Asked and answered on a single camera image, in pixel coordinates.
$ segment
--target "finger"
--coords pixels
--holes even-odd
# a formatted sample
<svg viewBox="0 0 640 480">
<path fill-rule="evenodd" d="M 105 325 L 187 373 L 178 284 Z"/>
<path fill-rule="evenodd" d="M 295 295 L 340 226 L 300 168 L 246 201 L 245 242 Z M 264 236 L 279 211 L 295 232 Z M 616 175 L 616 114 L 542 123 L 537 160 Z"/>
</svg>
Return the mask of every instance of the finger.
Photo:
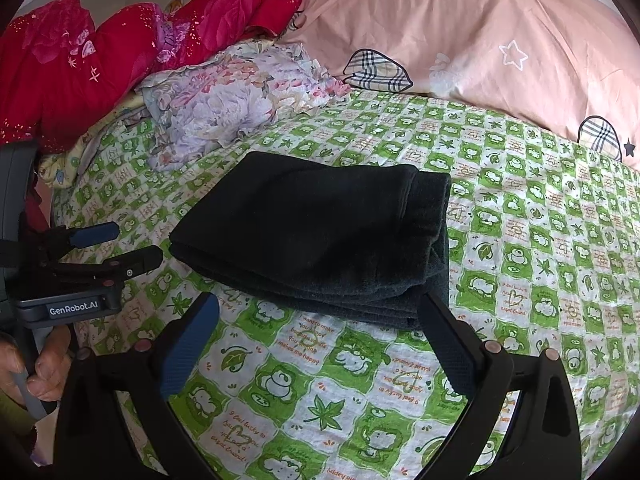
<svg viewBox="0 0 640 480">
<path fill-rule="evenodd" d="M 6 393 L 18 404 L 24 404 L 22 394 L 18 389 L 18 386 L 14 383 L 14 378 L 11 377 L 9 372 L 0 370 L 0 390 Z"/>
<path fill-rule="evenodd" d="M 71 332 L 66 325 L 55 327 L 44 343 L 44 348 L 36 360 L 36 373 L 38 377 L 49 381 L 56 369 L 66 357 L 66 351 L 71 342 Z"/>
<path fill-rule="evenodd" d="M 67 355 L 64 356 L 62 362 L 56 367 L 53 375 L 44 380 L 38 375 L 29 377 L 27 380 L 27 387 L 31 395 L 41 398 L 43 395 L 50 392 L 53 388 L 60 383 L 64 386 L 66 382 L 66 376 L 69 374 L 69 368 L 71 367 L 71 358 Z"/>
<path fill-rule="evenodd" d="M 40 400 L 60 400 L 65 389 L 69 368 L 71 368 L 71 359 L 67 356 L 51 380 L 45 382 L 40 377 L 30 377 L 27 381 L 29 391 Z"/>
<path fill-rule="evenodd" d="M 24 362 L 18 349 L 5 339 L 0 339 L 0 370 L 19 374 L 24 370 Z"/>
</svg>

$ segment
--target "pillow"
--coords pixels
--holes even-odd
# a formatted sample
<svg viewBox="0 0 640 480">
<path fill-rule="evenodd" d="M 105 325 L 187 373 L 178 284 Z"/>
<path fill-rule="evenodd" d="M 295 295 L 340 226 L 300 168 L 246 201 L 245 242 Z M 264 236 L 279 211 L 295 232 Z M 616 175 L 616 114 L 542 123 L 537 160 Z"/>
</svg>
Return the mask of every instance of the pillow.
<svg viewBox="0 0 640 480">
<path fill-rule="evenodd" d="M 640 46 L 611 0 L 303 0 L 278 42 L 351 86 L 504 112 L 640 170 Z"/>
<path fill-rule="evenodd" d="M 149 165 L 170 171 L 260 127 L 344 101 L 350 87 L 299 44 L 240 43 L 207 63 L 139 87 L 158 124 Z"/>
</svg>

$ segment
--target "bed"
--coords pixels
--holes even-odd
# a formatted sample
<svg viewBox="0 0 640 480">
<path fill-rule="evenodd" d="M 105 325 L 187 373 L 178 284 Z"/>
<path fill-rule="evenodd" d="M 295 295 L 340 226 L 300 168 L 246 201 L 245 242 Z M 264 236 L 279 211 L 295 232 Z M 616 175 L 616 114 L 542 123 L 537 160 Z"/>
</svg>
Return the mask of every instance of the bed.
<svg viewBox="0 0 640 480">
<path fill-rule="evenodd" d="M 632 0 L 615 2 L 636 33 Z M 621 436 L 638 433 L 638 174 L 570 135 L 487 108 L 356 89 L 348 104 L 280 122 L 171 173 L 146 162 L 151 120 L 109 128 L 87 171 L 55 194 L 54 222 L 121 226 L 118 240 L 72 261 L 149 244 L 165 261 L 127 284 L 120 316 L 82 324 L 79 339 L 98 353 L 127 349 L 156 336 L 199 292 L 213 292 L 222 322 L 171 405 L 221 478 L 412 478 L 464 405 L 424 337 L 290 311 L 205 280 L 170 257 L 168 234 L 251 150 L 448 171 L 452 311 L 511 351 L 561 353 L 583 475 L 596 478 L 620 453 Z M 121 400 L 143 461 L 158 468 L 132 404 Z M 505 403 L 476 470 L 497 452 L 515 401 Z M 384 420 L 375 436 L 372 420 Z"/>
</svg>

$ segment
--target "black towel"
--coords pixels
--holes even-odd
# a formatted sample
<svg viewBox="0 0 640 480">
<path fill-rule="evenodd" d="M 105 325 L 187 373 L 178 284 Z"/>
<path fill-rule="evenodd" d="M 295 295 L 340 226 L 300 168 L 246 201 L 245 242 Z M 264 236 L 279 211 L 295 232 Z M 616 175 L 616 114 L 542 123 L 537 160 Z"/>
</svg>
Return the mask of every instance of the black towel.
<svg viewBox="0 0 640 480">
<path fill-rule="evenodd" d="M 180 221 L 173 256 L 273 303 L 416 328 L 449 303 L 450 177 L 251 152 Z"/>
</svg>

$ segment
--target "black star print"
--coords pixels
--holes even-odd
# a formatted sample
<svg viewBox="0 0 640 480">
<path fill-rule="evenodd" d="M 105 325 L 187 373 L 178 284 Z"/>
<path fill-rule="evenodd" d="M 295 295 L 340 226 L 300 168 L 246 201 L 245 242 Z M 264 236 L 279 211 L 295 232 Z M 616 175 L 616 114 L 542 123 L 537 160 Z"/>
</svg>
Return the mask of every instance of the black star print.
<svg viewBox="0 0 640 480">
<path fill-rule="evenodd" d="M 636 148 L 636 146 L 634 144 L 631 143 L 631 139 L 627 139 L 626 140 L 626 144 L 625 144 L 625 151 L 626 151 L 626 155 L 625 156 L 634 156 L 634 149 Z"/>
</svg>

